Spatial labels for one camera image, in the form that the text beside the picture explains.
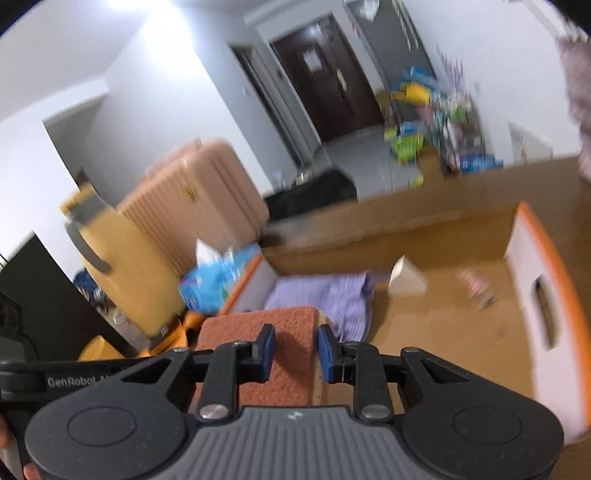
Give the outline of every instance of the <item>pile of toys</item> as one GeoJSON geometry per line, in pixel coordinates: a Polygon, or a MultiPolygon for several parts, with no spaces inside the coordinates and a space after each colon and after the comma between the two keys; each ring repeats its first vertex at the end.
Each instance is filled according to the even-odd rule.
{"type": "Polygon", "coordinates": [[[465,90],[461,63],[445,57],[442,61],[447,87],[418,67],[404,71],[403,81],[390,98],[414,106],[420,120],[388,127],[384,141],[401,164],[415,161],[427,141],[438,149],[441,167],[447,174],[502,168],[502,161],[485,153],[478,114],[465,90]]]}

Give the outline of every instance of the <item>tiled floor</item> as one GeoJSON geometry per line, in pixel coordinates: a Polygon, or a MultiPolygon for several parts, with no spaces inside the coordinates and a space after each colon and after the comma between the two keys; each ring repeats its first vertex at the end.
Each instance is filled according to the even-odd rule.
{"type": "Polygon", "coordinates": [[[416,165],[402,166],[384,143],[382,128],[366,129],[323,146],[314,156],[315,169],[337,167],[348,174],[360,200],[406,190],[420,175],[416,165]]]}

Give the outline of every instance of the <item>pink suitcase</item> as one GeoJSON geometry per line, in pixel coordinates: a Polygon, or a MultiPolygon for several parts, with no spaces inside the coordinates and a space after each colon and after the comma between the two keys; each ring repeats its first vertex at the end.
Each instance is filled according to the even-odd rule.
{"type": "Polygon", "coordinates": [[[230,145],[190,144],[169,155],[118,206],[179,275],[195,264],[197,238],[220,252],[261,236],[269,210],[230,145]]]}

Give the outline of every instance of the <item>sponge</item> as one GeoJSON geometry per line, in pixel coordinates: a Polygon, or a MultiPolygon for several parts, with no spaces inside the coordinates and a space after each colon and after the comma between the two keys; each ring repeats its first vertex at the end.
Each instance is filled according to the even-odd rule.
{"type": "MultiPolygon", "coordinates": [[[[275,356],[271,378],[265,384],[240,386],[240,405],[312,405],[315,382],[314,332],[320,315],[312,307],[296,307],[266,312],[237,313],[207,319],[201,329],[198,350],[215,349],[235,340],[256,339],[265,323],[275,326],[275,356]]],[[[195,399],[201,393],[197,385],[195,399]]]]}

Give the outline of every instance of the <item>human hand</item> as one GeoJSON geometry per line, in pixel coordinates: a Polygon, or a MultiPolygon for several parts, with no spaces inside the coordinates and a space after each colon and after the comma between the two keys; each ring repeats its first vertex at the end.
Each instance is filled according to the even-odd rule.
{"type": "MultiPolygon", "coordinates": [[[[8,425],[6,424],[6,420],[0,416],[0,449],[7,448],[10,445],[10,442],[11,437],[8,430],[8,425]]],[[[25,468],[22,469],[22,472],[27,480],[41,480],[37,469],[32,463],[25,465],[25,468]]]]}

